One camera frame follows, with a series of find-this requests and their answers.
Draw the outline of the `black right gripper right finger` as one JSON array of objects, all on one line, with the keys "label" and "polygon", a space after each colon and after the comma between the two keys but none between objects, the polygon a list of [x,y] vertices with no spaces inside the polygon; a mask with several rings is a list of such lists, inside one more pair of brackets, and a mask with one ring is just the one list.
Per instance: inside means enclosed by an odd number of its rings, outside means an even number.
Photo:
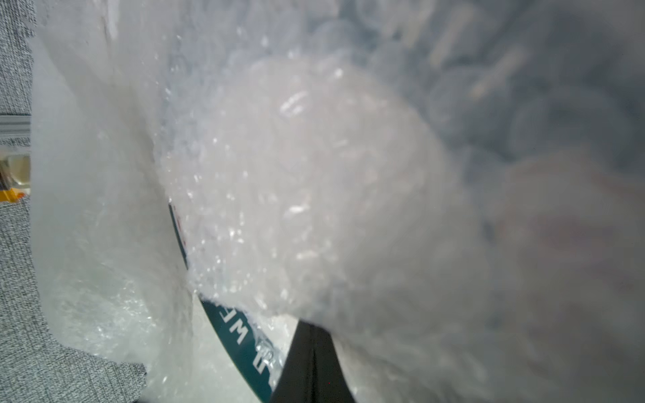
[{"label": "black right gripper right finger", "polygon": [[312,402],[354,403],[330,334],[314,327],[312,348]]}]

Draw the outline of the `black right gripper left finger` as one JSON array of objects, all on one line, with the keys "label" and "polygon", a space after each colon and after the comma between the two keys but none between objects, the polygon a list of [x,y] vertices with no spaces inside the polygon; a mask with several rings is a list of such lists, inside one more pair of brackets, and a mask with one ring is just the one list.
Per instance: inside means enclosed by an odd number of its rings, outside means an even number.
[{"label": "black right gripper left finger", "polygon": [[299,322],[271,403],[314,402],[315,328]]}]

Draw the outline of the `teal rimmed plate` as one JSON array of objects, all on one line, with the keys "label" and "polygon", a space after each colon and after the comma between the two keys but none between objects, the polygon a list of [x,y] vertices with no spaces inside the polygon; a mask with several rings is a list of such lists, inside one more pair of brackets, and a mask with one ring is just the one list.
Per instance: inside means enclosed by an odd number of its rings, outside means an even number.
[{"label": "teal rimmed plate", "polygon": [[196,294],[196,318],[206,322],[199,342],[214,342],[223,357],[216,364],[231,379],[243,382],[240,393],[253,402],[269,402],[282,375],[295,323],[287,318],[254,317]]}]

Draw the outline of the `clear bubble wrap sheet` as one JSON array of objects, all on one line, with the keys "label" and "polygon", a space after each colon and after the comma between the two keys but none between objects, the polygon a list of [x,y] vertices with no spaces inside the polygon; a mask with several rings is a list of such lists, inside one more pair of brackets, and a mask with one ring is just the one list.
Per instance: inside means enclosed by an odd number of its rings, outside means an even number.
[{"label": "clear bubble wrap sheet", "polygon": [[354,402],[643,401],[643,2],[35,7],[45,318],[146,401],[254,397],[197,293]]}]

